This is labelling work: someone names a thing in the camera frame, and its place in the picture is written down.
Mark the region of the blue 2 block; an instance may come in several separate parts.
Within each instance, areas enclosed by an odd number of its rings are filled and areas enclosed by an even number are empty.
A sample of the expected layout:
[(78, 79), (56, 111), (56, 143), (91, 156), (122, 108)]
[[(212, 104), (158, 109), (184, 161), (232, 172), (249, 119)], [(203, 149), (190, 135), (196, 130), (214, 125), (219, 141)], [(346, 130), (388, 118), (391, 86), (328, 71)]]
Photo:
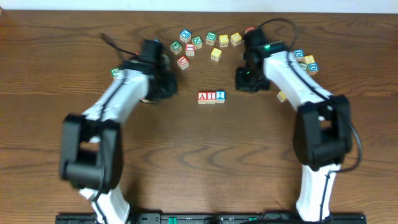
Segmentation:
[(226, 92), (224, 90), (216, 91), (216, 103), (224, 103), (226, 99)]

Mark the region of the red A block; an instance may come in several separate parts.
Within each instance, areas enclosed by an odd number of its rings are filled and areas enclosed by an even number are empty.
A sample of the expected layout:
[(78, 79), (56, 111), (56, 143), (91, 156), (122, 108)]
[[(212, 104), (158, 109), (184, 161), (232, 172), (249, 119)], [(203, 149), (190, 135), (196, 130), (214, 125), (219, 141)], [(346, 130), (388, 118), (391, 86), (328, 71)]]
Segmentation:
[(198, 100), (198, 104), (200, 104), (200, 105), (207, 104), (207, 92), (205, 92), (205, 91), (198, 92), (197, 100)]

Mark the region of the red I block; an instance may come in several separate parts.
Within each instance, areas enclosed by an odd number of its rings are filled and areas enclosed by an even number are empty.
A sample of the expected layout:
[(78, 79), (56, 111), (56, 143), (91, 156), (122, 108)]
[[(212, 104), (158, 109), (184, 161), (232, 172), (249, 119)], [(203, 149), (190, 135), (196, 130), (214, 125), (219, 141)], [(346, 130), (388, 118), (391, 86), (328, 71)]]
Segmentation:
[(208, 91), (206, 93), (206, 103), (207, 104), (215, 104), (216, 103), (216, 92), (215, 91)]

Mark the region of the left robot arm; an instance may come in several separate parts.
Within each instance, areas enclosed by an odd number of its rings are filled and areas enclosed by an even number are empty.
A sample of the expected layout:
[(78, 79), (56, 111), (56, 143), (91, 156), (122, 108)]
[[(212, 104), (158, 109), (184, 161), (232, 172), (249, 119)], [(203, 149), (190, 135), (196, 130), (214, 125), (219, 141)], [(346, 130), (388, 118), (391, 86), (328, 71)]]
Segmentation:
[(177, 79), (159, 40), (143, 41), (141, 51), (124, 58), (106, 34), (101, 38), (121, 59), (116, 79), (82, 114), (63, 120), (60, 177), (91, 203), (92, 214), (57, 215), (56, 223), (135, 223), (119, 181), (123, 172), (122, 127), (138, 102), (158, 103), (177, 92)]

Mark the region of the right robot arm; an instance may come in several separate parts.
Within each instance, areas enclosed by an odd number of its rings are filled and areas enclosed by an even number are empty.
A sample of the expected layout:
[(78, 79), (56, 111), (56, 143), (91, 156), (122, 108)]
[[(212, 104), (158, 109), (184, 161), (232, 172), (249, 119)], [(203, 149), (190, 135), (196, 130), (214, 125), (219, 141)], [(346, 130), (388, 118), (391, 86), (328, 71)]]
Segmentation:
[(236, 70), (236, 89), (257, 92), (276, 85), (296, 112), (293, 149), (302, 164), (296, 210), (300, 219), (329, 219), (336, 174), (352, 148), (348, 99), (323, 89), (301, 68), (283, 41), (270, 42), (260, 29), (243, 36), (246, 64)]

